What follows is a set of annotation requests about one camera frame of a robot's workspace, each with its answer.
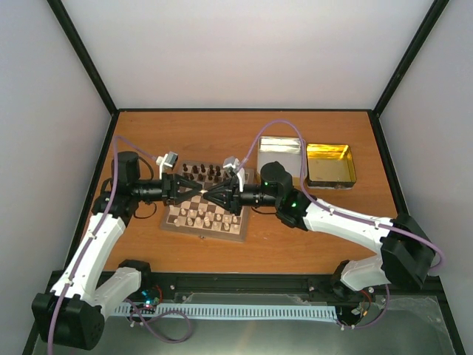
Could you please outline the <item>white chess bishop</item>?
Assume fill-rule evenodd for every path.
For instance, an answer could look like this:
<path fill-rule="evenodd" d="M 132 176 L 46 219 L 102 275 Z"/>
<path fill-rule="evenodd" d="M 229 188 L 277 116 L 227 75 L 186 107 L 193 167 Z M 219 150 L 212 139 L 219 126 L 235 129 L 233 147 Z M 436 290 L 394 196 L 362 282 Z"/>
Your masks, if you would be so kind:
<path fill-rule="evenodd" d="M 194 222 L 194 226 L 197 228 L 201 228 L 203 224 L 203 220 L 200 217 L 197 217 Z"/>

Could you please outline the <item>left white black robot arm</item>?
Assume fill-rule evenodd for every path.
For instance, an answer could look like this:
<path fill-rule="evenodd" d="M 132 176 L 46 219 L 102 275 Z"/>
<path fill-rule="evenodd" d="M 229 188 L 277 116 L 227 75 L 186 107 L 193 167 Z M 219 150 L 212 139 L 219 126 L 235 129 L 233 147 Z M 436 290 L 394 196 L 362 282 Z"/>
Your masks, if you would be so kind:
<path fill-rule="evenodd" d="M 54 345 L 92 350 L 107 318 L 133 294 L 144 298 L 147 309 L 162 300 L 147 262 L 125 260 L 107 281 L 99 282 L 112 249 L 141 203 L 172 206 L 200 193 L 198 183 L 170 172 L 176 153 L 157 157 L 159 174 L 147 180 L 140 176 L 141 159 L 136 152 L 115 154 L 111 187 L 102 188 L 95 200 L 81 244 L 51 289 L 33 300 L 35 323 L 49 352 Z"/>

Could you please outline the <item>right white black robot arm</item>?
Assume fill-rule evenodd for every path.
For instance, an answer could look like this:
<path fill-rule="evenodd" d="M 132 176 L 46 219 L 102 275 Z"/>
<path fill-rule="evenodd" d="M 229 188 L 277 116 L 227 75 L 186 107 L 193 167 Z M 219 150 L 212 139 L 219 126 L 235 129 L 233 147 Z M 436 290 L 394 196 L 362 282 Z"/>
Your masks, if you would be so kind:
<path fill-rule="evenodd" d="M 278 162 L 265 164 L 258 184 L 243 183 L 240 173 L 212 186 L 203 197 L 238 214 L 245 206 L 272 206 L 286 226 L 323 232 L 373 252 L 363 260 L 345 260 L 334 271 L 330 287 L 341 299 L 378 285 L 420 291 L 436 255 L 433 244 L 408 215 L 395 219 L 338 209 L 293 186 L 291 175 Z"/>

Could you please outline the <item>wooden chess board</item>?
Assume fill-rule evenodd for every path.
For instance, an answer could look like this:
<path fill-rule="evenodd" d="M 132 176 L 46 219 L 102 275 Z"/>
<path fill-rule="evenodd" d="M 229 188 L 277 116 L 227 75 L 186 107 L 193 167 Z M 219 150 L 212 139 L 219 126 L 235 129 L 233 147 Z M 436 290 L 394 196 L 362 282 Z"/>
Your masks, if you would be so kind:
<path fill-rule="evenodd" d="M 229 178 L 229 174 L 221 165 L 199 160 L 182 161 L 179 163 L 177 174 L 198 182 L 204 190 Z M 232 214 L 203 199 L 201 195 L 196 195 L 176 206 L 166 207 L 160 228 L 199 237 L 242 242 L 247 234 L 249 211 L 245 206 L 239 214 Z"/>

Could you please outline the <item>silver open tin box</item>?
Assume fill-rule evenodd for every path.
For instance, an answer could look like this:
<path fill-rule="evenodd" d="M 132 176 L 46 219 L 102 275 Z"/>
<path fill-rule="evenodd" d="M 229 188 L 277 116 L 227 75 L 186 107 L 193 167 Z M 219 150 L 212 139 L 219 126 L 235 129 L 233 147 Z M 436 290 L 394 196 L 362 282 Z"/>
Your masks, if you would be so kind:
<path fill-rule="evenodd" d="M 299 138 L 262 136 L 257 144 L 256 181 L 260 183 L 261 169 L 266 163 L 278 161 L 291 174 L 293 185 L 300 187 L 302 144 Z"/>

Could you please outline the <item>gold tin lid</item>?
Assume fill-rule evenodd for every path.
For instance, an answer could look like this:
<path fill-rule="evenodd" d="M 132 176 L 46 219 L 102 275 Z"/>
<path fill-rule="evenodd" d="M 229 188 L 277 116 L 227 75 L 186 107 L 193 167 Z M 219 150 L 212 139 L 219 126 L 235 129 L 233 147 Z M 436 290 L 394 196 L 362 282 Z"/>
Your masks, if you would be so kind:
<path fill-rule="evenodd" d="M 312 189 L 351 189 L 357 182 L 348 144 L 309 143 L 306 184 Z"/>

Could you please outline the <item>black frame rail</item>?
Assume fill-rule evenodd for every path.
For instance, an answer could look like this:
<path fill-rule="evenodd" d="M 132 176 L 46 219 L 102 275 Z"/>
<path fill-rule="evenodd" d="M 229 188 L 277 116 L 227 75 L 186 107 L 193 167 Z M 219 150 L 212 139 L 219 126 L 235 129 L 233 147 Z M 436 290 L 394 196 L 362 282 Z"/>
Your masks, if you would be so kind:
<path fill-rule="evenodd" d="M 179 296 L 192 294 L 287 294 L 328 305 L 355 305 L 362 300 L 360 291 L 348 290 L 329 274 L 183 274 L 122 267 L 98 277 L 77 273 L 72 286 L 78 290 L 69 288 L 70 299 L 102 310 L 128 296 L 139 302 L 158 296 L 178 302 Z"/>

